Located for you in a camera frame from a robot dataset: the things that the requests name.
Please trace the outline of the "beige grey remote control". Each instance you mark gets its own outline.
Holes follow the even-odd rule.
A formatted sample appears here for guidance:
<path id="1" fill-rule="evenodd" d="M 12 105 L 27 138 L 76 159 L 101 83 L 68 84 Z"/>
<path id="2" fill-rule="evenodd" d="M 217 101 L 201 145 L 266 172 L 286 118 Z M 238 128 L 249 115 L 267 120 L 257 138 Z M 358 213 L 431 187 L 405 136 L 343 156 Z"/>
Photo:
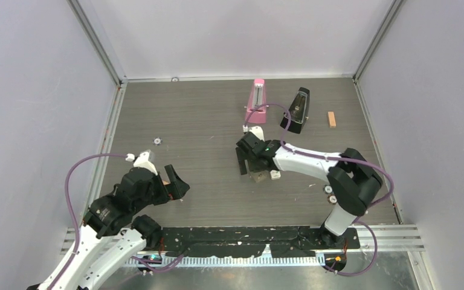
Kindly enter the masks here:
<path id="1" fill-rule="evenodd" d="M 260 183 L 267 180 L 270 177 L 269 172 L 261 171 L 261 172 L 250 172 L 250 178 L 255 183 Z"/>

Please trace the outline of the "white remote control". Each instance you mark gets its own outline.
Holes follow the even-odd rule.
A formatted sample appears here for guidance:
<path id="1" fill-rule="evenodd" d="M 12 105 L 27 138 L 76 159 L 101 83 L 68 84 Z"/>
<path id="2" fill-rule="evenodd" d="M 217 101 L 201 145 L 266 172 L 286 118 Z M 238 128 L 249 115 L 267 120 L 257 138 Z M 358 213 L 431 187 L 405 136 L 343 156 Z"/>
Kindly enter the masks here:
<path id="1" fill-rule="evenodd" d="M 281 173 L 278 170 L 271 170 L 269 174 L 271 180 L 277 180 L 281 178 Z"/>

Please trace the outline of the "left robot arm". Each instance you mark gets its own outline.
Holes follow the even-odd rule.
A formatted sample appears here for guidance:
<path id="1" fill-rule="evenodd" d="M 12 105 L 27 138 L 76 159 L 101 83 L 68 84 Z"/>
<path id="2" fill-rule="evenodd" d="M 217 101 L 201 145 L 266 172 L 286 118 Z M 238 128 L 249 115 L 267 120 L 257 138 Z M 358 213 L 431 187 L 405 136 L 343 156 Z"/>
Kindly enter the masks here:
<path id="1" fill-rule="evenodd" d="M 139 212 L 182 199 L 190 189 L 173 166 L 165 170 L 168 184 L 151 166 L 131 168 L 112 193 L 91 204 L 68 253 L 47 279 L 30 289 L 99 289 L 137 252 L 156 249 L 162 228 Z"/>

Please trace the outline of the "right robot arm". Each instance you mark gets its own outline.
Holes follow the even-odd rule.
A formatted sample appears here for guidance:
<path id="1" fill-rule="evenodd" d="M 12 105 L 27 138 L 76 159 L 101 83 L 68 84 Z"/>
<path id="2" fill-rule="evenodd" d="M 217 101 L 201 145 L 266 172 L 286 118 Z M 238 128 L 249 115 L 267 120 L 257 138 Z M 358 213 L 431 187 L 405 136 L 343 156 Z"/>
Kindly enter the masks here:
<path id="1" fill-rule="evenodd" d="M 245 133 L 236 143 L 240 173 L 295 172 L 327 183 L 337 200 L 320 226 L 318 240 L 336 248 L 345 239 L 347 228 L 365 214 L 380 191 L 383 180 L 355 149 L 325 153 L 302 149 L 280 140 L 260 139 Z"/>

